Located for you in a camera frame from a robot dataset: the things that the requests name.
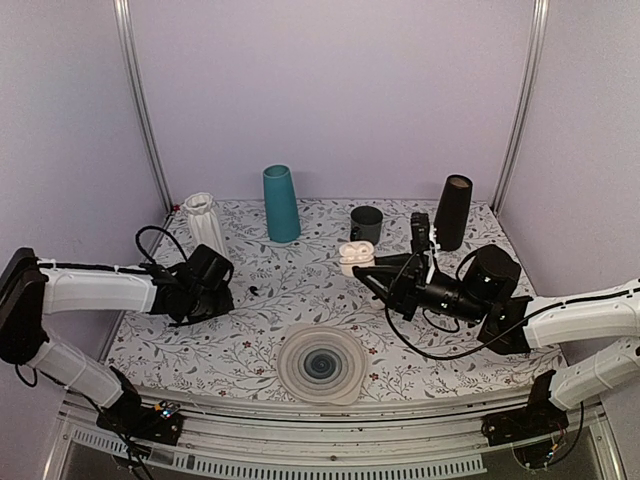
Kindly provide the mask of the white earbud charging case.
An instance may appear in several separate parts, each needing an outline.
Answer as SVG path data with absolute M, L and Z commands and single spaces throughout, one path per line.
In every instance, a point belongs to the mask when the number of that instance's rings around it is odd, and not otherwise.
M 339 265 L 343 275 L 353 277 L 353 268 L 375 265 L 375 247 L 369 241 L 353 241 L 339 247 Z

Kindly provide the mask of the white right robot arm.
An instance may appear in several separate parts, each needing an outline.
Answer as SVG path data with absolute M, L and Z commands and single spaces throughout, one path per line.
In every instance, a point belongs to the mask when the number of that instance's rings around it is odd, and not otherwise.
M 417 309 L 477 324 L 479 347 L 500 355 L 526 354 L 552 344 L 610 338 L 612 344 L 564 369 L 539 376 L 517 427 L 537 436 L 556 410 L 611 390 L 639 373 L 639 283 L 564 298 L 514 296 L 520 265 L 495 245 L 467 255 L 456 275 L 442 273 L 432 254 L 376 259 L 355 266 L 356 279 L 382 301 L 387 313 L 411 320 Z

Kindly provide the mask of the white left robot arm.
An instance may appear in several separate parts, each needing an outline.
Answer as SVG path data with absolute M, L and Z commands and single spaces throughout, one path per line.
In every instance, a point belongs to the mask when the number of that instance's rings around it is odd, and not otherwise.
M 230 312 L 233 264 L 206 245 L 171 267 L 65 264 L 18 249 L 1 276 L 1 359 L 49 375 L 109 409 L 128 434 L 148 426 L 137 392 L 112 369 L 48 334 L 42 320 L 73 311 L 127 311 L 195 324 Z

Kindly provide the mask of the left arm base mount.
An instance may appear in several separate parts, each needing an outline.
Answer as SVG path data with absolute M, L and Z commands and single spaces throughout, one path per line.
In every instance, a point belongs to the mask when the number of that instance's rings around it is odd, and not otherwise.
M 184 423 L 184 416 L 179 412 L 181 406 L 167 400 L 152 407 L 143 406 L 133 384 L 114 367 L 111 370 L 120 381 L 123 393 L 111 407 L 101 409 L 96 425 L 125 437 L 176 446 Z

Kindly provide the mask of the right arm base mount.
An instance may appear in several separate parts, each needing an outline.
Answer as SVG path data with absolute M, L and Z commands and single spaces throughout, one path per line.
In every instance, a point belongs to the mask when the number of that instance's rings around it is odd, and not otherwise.
M 555 373 L 550 370 L 536 378 L 525 406 L 482 418 L 481 433 L 490 446 L 550 434 L 569 426 L 566 411 L 550 401 L 550 385 Z

